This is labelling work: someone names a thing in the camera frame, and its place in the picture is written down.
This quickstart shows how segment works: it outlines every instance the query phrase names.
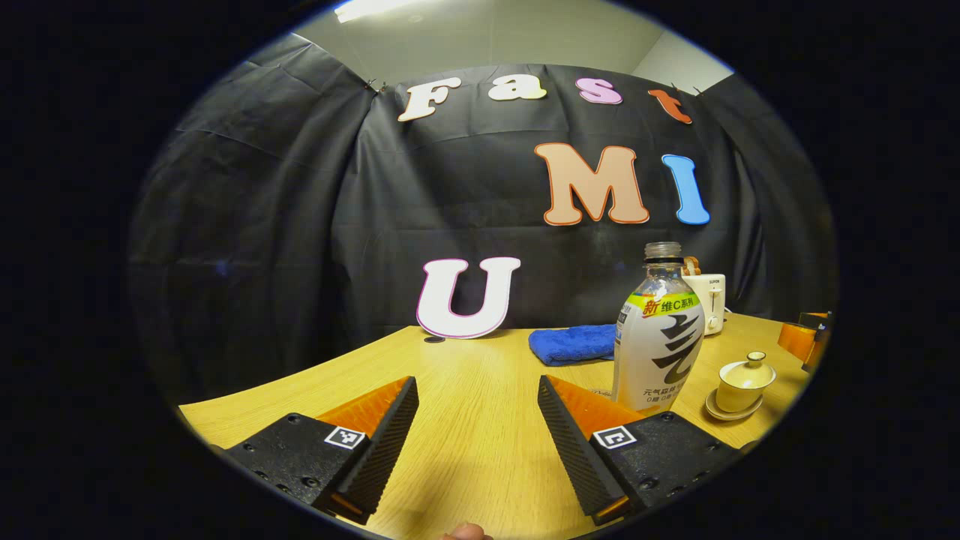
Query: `blue cloth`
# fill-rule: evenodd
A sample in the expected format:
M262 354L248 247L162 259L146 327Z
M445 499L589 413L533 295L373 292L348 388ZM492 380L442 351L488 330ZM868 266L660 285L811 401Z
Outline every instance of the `blue cloth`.
M563 366L584 360L613 360L616 324L572 327L566 330L534 330L530 350L548 366Z

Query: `white toaster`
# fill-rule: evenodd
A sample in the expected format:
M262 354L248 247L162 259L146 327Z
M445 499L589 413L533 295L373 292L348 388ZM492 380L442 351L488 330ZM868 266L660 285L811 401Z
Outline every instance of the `white toaster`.
M707 318L704 335L723 330L723 310L727 298L727 277L723 274L701 274L682 276L693 292L697 293L700 305L704 307Z

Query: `blue letter i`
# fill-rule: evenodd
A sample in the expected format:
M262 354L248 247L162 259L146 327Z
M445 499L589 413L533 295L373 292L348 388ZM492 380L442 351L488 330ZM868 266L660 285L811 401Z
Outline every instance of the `blue letter i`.
M680 195L677 219L689 225L703 225L709 222L710 214L704 209L697 179L693 177L693 160L672 154L663 156L662 160L663 164L670 168L673 180L677 183L677 193Z

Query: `letter m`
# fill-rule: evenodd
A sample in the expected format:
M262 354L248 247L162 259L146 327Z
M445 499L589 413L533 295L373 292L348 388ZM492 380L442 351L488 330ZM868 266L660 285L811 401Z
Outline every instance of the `letter m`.
M551 205L543 215L543 220L550 225L580 223L583 213L573 207L574 194L593 221L600 221L603 217L611 192L613 205L608 214L611 221L643 223L650 219L650 212L643 206L636 185L636 154L633 150L623 146L604 148L595 172L569 144L541 144L534 153L546 161L550 177Z

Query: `saucer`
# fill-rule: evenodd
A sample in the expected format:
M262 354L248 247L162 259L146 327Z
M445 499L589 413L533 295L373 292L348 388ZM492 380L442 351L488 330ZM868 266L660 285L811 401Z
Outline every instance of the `saucer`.
M717 391L716 388L710 392L710 395L707 396L707 400L704 402L704 405L707 406L707 412L710 413L710 416L718 420L739 420L741 418L746 418L756 412L760 408L760 405L763 404L763 394L760 394L759 398L756 398L756 401L753 405L748 406L747 408L737 411L737 412L725 412L719 406L717 406Z

